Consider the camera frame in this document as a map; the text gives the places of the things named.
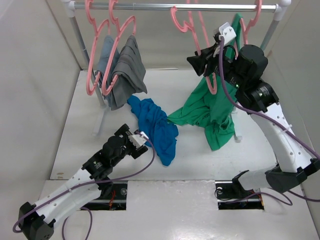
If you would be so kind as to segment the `blue t shirt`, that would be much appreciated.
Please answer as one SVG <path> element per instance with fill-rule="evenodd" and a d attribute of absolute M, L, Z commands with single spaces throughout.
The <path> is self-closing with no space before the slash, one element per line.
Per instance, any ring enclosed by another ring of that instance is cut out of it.
<path fill-rule="evenodd" d="M 132 95 L 127 103 L 136 116 L 138 129 L 152 142 L 163 166 L 168 167 L 176 156 L 178 128 L 168 122 L 167 114 L 152 99 L 139 99 Z"/>

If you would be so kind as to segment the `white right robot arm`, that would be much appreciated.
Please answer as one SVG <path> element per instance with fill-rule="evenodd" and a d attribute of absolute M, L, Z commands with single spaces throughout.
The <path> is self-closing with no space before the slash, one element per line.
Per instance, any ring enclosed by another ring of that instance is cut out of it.
<path fill-rule="evenodd" d="M 264 51 L 247 44 L 236 57 L 229 57 L 226 52 L 230 45 L 217 52 L 219 48 L 215 44 L 186 60 L 198 76 L 215 73 L 222 84 L 236 88 L 238 109 L 247 112 L 260 127 L 277 160 L 275 166 L 239 173 L 232 179 L 231 191 L 237 197 L 259 188 L 287 192 L 320 170 L 320 157 L 298 140 L 283 114 L 277 94 L 262 80 L 268 65 Z"/>

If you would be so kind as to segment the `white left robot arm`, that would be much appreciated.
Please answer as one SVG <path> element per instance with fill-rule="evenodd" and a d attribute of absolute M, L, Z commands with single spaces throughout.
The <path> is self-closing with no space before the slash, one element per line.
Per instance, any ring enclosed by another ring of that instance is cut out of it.
<path fill-rule="evenodd" d="M 137 159 L 146 153 L 148 139 L 144 132 L 132 133 L 127 124 L 122 125 L 67 182 L 33 204 L 24 203 L 13 229 L 28 240 L 48 240 L 75 211 L 111 194 L 114 181 L 109 175 L 114 167 L 126 156 Z"/>

